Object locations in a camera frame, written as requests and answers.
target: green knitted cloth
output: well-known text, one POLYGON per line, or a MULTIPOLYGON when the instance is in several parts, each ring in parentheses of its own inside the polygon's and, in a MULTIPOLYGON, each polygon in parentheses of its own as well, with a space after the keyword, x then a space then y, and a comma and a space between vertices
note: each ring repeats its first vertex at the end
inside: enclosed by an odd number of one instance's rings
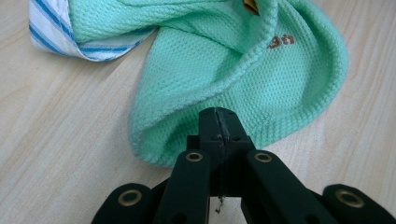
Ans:
POLYGON ((69 0, 76 39, 84 42, 161 26, 129 117, 140 159, 172 166, 198 133, 198 112, 236 112, 256 147, 316 118, 347 72, 345 44, 306 0, 69 0))

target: wooden surface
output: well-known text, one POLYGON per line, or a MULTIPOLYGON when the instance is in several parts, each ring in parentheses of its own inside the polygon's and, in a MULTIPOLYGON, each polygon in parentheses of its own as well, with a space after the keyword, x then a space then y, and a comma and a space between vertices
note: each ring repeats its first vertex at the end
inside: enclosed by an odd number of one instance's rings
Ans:
MULTIPOLYGON (((310 189, 356 187, 396 216, 396 1, 315 0, 342 33, 346 82, 275 152, 310 189)), ((134 157, 126 120, 154 39, 111 63, 41 52, 27 1, 0 1, 0 223, 90 223, 116 187, 153 187, 171 170, 134 157)), ((227 200, 211 223, 244 223, 227 200)))

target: brass grommet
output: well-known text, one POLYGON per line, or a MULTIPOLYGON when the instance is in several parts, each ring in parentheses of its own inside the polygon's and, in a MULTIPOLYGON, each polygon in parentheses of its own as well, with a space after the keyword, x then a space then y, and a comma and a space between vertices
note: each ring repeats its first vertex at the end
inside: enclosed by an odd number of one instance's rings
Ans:
POLYGON ((335 197, 341 202, 346 205, 349 205, 351 207, 355 208, 361 208, 364 206, 364 201, 361 197, 358 195, 345 190, 345 189, 339 189, 335 192, 335 197))
POLYGON ((258 152, 256 153, 256 155, 254 155, 254 159, 261 162, 270 162, 272 160, 272 157, 267 153, 258 152))
POLYGON ((190 152, 187 154, 186 159, 188 161, 200 161, 204 156, 198 152, 190 152))
POLYGON ((142 199, 142 196, 142 193, 137 189, 125 190, 119 197, 119 204, 125 207, 135 205, 142 199), (125 196, 127 196, 128 194, 134 194, 135 197, 131 200, 125 199, 125 196))

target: striped fabric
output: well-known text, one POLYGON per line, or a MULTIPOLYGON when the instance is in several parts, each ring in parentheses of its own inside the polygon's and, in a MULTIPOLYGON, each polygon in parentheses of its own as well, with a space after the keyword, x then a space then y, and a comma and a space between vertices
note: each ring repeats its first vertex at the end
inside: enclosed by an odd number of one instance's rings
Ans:
POLYGON ((69 18, 68 0, 30 0, 29 30, 33 45, 61 55, 101 62, 118 58, 139 45, 155 27, 78 44, 69 18))

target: orange tag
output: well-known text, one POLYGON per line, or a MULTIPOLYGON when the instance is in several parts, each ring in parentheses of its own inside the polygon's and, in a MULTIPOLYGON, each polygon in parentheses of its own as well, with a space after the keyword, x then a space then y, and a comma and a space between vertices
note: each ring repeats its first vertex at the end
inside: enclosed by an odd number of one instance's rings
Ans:
POLYGON ((256 2, 254 0, 243 0, 245 9, 253 13, 254 15, 259 15, 259 10, 257 9, 256 2))

